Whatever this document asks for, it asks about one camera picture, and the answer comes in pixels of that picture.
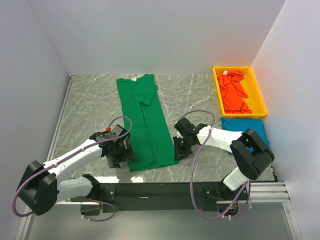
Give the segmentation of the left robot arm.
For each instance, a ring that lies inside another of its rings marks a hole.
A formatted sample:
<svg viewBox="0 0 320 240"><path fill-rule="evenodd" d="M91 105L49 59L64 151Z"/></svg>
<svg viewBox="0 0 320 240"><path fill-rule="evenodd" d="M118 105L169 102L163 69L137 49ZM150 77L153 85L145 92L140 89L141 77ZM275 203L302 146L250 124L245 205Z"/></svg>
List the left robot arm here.
<svg viewBox="0 0 320 240"><path fill-rule="evenodd" d="M91 201L104 199L101 183L92 175L84 174L75 179L68 177L72 172L99 158L111 158L118 167L120 162L133 158L129 145L130 130L120 125L96 132L81 145L64 155L39 163L30 163L17 187L15 199L21 199L40 216L47 213L56 203L83 197Z"/></svg>

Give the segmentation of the green t-shirt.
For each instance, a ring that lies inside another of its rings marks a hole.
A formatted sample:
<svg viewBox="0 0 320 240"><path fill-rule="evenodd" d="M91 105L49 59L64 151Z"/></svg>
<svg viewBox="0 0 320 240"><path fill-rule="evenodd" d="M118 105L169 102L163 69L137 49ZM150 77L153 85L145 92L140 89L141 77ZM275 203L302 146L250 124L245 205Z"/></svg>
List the green t-shirt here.
<svg viewBox="0 0 320 240"><path fill-rule="evenodd" d="M131 172L173 166L175 148L158 97L153 74L136 79L116 80L125 128L132 126L130 142L135 161L129 163Z"/></svg>

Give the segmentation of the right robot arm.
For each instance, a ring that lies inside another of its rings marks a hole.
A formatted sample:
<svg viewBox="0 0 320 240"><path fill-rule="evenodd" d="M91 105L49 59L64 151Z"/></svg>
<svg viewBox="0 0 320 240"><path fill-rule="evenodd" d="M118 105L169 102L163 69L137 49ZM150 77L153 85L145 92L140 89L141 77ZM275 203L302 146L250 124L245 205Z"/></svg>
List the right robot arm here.
<svg viewBox="0 0 320 240"><path fill-rule="evenodd" d="M181 160L193 153L192 147L210 146L232 153L237 167L221 180L219 194L227 199L247 181L257 180L275 160L275 155L253 129L228 131L200 123L197 126L181 118L174 128L179 136L173 137L175 158Z"/></svg>

